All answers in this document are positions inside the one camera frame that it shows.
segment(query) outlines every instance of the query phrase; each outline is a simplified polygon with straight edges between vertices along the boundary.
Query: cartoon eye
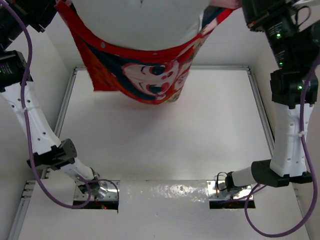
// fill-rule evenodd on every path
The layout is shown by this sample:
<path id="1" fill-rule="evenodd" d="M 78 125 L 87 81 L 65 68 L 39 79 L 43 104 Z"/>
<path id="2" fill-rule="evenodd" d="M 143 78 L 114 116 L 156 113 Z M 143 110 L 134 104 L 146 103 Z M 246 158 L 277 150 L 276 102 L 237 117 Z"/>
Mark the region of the cartoon eye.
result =
<path id="1" fill-rule="evenodd" d="M 161 74 L 163 74 L 166 70 L 165 66 L 153 66 L 150 68 L 150 72 L 153 75 L 159 76 Z"/>

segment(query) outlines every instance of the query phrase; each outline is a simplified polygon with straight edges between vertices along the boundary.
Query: colorful fabric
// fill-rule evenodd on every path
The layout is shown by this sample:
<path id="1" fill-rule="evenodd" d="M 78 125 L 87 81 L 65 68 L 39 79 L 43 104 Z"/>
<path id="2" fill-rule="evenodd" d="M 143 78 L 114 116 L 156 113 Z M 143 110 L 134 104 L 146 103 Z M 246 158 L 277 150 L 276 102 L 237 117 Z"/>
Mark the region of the colorful fabric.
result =
<path id="1" fill-rule="evenodd" d="M 96 37 L 76 10 L 60 1 L 56 9 L 70 29 L 91 77 L 94 91 L 121 91 L 146 104 L 176 101 L 200 47 L 233 9 L 209 6 L 202 31 L 183 45 L 158 51 L 128 49 Z"/>

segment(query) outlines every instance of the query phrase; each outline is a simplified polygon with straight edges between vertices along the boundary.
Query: black cable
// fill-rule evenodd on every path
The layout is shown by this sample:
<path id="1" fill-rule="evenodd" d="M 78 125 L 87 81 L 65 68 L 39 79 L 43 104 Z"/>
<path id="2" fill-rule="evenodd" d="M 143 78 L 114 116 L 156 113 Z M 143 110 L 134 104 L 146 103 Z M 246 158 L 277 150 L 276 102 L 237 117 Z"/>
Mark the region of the black cable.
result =
<path id="1" fill-rule="evenodd" d="M 217 174 L 217 176 L 216 176 L 216 189 L 218 189 L 220 192 L 221 191 L 224 191 L 224 190 L 227 190 L 227 188 L 224 188 L 224 189 L 220 189 L 219 188 L 219 176 L 220 176 L 220 174 L 225 174 L 225 175 L 227 175 L 227 173 L 225 172 L 225 171 L 221 171 L 221 172 L 219 172 L 218 174 Z"/>
<path id="2" fill-rule="evenodd" d="M 299 12 L 302 10 L 302 9 L 308 9 L 308 16 L 306 17 L 306 19 L 301 22 L 300 24 L 298 23 L 299 22 Z M 295 25 L 300 28 L 302 24 L 304 24 L 306 21 L 308 21 L 308 19 L 310 18 L 311 16 L 311 8 L 309 6 L 302 6 L 300 8 L 298 8 L 298 10 L 296 11 L 295 13 L 295 16 L 294 16 L 294 19 L 295 19 Z"/>

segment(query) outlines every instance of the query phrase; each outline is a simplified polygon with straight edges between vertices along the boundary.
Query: white fabric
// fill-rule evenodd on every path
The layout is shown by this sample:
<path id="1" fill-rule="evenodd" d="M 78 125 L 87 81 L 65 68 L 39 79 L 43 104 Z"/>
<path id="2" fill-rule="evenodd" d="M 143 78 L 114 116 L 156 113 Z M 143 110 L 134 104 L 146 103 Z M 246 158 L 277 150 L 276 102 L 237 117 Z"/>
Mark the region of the white fabric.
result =
<path id="1" fill-rule="evenodd" d="M 197 35 L 211 0 L 72 0 L 97 37 L 145 51 L 182 45 Z"/>

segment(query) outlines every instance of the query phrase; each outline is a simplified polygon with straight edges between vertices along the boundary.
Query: cloth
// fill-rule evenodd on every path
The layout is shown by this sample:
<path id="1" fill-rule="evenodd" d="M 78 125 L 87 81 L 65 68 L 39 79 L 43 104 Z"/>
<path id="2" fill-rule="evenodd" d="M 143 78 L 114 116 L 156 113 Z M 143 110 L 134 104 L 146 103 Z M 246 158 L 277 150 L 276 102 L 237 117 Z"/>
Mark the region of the cloth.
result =
<path id="1" fill-rule="evenodd" d="M 70 29 L 95 91 L 121 91 L 139 102 L 155 105 L 179 98 L 200 47 L 233 11 L 208 6 L 202 14 L 201 31 L 191 40 L 168 49 L 146 51 L 120 47 L 97 37 L 73 5 L 59 1 L 56 9 Z M 140 34 L 145 41 L 148 39 L 148 32 Z"/>

